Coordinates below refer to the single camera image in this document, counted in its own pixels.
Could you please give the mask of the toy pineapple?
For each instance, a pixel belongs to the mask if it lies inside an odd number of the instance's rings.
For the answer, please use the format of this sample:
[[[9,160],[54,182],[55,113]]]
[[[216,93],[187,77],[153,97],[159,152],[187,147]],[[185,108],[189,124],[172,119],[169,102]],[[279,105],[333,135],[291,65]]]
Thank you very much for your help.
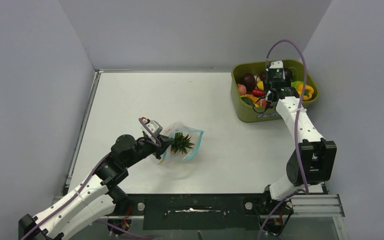
[[[195,144],[191,142],[191,136],[189,134],[184,135],[182,132],[177,132],[174,135],[174,141],[170,146],[170,152],[174,155],[187,155],[189,150],[192,150],[194,146]]]

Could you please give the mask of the clear zip top bag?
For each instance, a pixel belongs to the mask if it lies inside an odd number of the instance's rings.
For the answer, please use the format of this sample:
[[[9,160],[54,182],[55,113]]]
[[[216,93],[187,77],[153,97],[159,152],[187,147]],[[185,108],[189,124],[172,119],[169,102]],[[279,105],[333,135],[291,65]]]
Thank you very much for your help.
[[[171,161],[191,160],[199,151],[204,131],[177,121],[165,127],[160,134],[174,140],[163,153],[159,162],[162,164]]]

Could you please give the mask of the dark red toy apple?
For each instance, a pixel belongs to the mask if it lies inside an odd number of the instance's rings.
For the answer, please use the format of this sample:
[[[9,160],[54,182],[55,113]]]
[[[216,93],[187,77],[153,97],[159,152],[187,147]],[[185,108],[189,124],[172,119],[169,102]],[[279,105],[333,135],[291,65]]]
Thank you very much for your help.
[[[240,84],[245,86],[247,92],[252,92],[257,86],[256,78],[251,73],[246,73],[242,77]]]

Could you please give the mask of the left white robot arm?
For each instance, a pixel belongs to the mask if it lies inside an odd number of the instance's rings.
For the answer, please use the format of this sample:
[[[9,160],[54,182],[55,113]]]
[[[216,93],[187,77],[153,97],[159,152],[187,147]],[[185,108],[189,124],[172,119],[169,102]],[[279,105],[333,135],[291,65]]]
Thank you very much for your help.
[[[83,228],[116,209],[127,200],[119,183],[128,175],[128,168],[150,155],[160,159],[175,141],[158,135],[156,142],[143,135],[135,139],[129,134],[117,138],[110,152],[74,189],[49,208],[26,214],[18,221],[20,240],[68,240]]]

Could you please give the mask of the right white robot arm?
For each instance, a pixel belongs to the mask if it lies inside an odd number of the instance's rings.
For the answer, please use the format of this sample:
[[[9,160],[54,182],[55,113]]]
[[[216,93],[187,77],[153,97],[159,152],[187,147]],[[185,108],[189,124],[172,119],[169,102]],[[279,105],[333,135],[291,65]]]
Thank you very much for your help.
[[[286,164],[286,174],[268,187],[261,199],[269,214],[281,207],[281,200],[299,189],[318,185],[331,178],[337,145],[315,128],[297,90],[285,79],[283,68],[268,67],[264,81],[266,102],[282,117],[294,138],[295,150]]]

